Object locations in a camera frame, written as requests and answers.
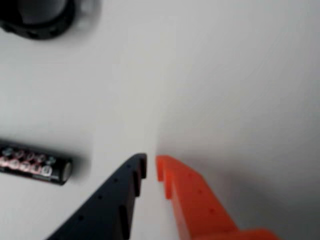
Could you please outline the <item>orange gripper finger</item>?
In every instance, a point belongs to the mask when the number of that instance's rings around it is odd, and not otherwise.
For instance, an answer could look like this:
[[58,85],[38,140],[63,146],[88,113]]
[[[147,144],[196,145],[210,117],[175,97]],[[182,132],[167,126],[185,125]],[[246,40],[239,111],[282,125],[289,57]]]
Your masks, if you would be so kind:
[[276,240],[267,229],[241,230],[196,170],[169,156],[155,158],[158,181],[171,200],[182,240]]

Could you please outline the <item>navy gripper finger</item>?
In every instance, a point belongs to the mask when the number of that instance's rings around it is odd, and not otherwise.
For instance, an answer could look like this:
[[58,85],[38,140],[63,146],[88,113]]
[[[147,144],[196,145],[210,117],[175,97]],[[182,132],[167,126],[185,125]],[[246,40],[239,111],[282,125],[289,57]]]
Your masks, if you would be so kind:
[[146,177],[147,155],[131,156],[49,239],[128,240],[135,200]]

